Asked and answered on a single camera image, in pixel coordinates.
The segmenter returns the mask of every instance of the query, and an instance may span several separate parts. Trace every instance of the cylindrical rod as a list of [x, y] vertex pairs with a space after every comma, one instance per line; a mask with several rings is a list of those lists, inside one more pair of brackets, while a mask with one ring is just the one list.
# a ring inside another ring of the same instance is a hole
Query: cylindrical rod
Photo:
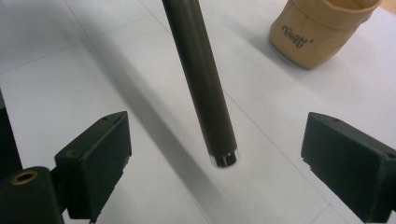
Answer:
[[198, 0], [163, 0], [212, 163], [237, 160], [236, 141]]

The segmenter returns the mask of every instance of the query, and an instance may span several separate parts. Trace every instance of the white surface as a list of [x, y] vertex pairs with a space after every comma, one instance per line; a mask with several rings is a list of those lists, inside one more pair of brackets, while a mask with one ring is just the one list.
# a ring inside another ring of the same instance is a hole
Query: white surface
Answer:
[[361, 223], [301, 143], [314, 111], [396, 148], [396, 18], [377, 9], [306, 71], [268, 42], [284, 4], [201, 1], [241, 154], [218, 170], [161, 1], [0, 0], [0, 87], [23, 166], [53, 168], [97, 119], [127, 110], [133, 156], [98, 223]]

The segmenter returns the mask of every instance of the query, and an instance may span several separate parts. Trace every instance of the black plastic part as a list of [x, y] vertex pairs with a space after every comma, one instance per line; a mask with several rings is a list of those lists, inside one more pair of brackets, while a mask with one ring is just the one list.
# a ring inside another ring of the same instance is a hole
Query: black plastic part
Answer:
[[62, 224], [50, 171], [32, 167], [0, 184], [1, 224]]
[[70, 200], [68, 193], [69, 192], [68, 188], [70, 188], [70, 186], [68, 186], [67, 179], [59, 175], [59, 171], [57, 167], [55, 167], [50, 172], [50, 174], [52, 176], [53, 187], [55, 188], [59, 213], [63, 213], [64, 210], [67, 208], [68, 201]]
[[96, 121], [55, 156], [53, 173], [66, 180], [71, 218], [96, 222], [131, 153], [128, 115], [120, 112]]
[[339, 119], [309, 113], [302, 157], [363, 222], [387, 222], [396, 205], [395, 150]]
[[0, 108], [0, 181], [22, 169], [7, 110]]
[[236, 150], [218, 70], [197, 0], [163, 0], [207, 150], [220, 157]]

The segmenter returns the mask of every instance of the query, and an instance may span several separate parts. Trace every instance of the metal cap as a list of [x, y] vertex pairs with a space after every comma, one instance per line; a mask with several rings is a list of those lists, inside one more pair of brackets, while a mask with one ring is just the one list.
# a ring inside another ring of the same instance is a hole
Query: metal cap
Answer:
[[210, 161], [214, 166], [218, 168], [227, 168], [235, 164], [238, 160], [239, 160], [238, 149], [224, 156], [214, 157], [210, 155]]

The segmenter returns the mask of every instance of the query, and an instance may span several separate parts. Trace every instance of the tan paper cup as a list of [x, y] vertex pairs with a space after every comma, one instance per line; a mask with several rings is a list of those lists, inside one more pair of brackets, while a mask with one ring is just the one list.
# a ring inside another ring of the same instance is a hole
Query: tan paper cup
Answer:
[[287, 58], [311, 69], [330, 59], [381, 0], [289, 0], [271, 25], [270, 41]]

